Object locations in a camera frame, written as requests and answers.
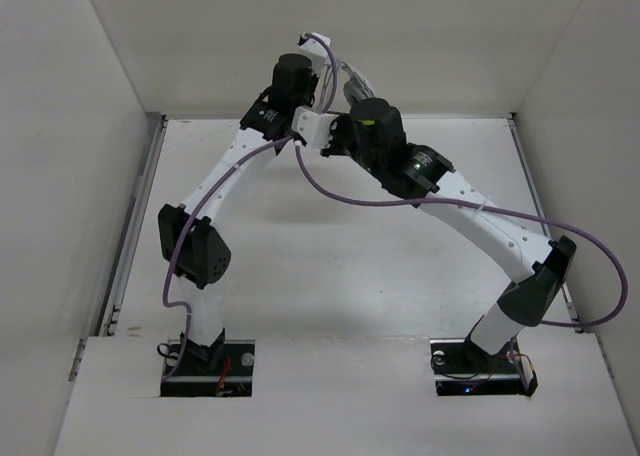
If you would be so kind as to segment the white grey headphones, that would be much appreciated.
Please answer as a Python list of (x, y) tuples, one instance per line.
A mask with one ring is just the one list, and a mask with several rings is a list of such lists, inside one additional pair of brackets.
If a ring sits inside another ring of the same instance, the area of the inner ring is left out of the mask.
[[(348, 80), (342, 86), (342, 92), (350, 107), (362, 100), (376, 96), (369, 80), (354, 65), (341, 60), (338, 60), (337, 64), (339, 65), (340, 71), (348, 76)], [(320, 109), (323, 109), (328, 102), (330, 91), (333, 88), (331, 63), (327, 62), (323, 70), (324, 74), (318, 101), (318, 107)]]

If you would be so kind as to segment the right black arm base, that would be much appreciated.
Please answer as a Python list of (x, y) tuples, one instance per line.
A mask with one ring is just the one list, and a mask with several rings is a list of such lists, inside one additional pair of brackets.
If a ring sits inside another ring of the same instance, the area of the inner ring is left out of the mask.
[(533, 361), (520, 351), (516, 339), (486, 362), (472, 362), (465, 352), (463, 339), (433, 339), (430, 341), (430, 366), (440, 397), (531, 397), (538, 389)]

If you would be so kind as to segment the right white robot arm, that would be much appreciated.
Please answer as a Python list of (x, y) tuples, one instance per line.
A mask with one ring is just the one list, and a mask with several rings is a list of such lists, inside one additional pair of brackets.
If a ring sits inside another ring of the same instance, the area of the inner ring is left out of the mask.
[(463, 357), (470, 367), (487, 369), (512, 338), (542, 322), (576, 252), (571, 239), (553, 241), (500, 214), (449, 159), (409, 142), (400, 112), (384, 99), (364, 99), (347, 113), (326, 117), (314, 141), (325, 157), (350, 157), (393, 196), (421, 199), (420, 210), (455, 229), (509, 277), (465, 337)]

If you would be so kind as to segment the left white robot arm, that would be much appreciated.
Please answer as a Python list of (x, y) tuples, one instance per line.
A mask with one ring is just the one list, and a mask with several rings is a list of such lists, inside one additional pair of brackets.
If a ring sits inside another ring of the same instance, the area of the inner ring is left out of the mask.
[(296, 112), (313, 106), (325, 62), (323, 56), (301, 53), (280, 56), (270, 84), (241, 117), (220, 161), (180, 204), (160, 209), (161, 253), (168, 263), (162, 304), (185, 312), (178, 343), (157, 347), (167, 377), (189, 362), (205, 373), (223, 363), (225, 326), (209, 297), (231, 262), (225, 220), (253, 180), (293, 140)]

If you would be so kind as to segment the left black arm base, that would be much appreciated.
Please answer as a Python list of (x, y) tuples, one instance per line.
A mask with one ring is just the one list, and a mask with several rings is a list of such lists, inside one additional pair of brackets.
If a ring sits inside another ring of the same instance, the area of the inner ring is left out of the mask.
[(168, 398), (248, 398), (252, 396), (254, 340), (227, 340), (214, 368), (186, 352), (177, 370), (160, 382)]

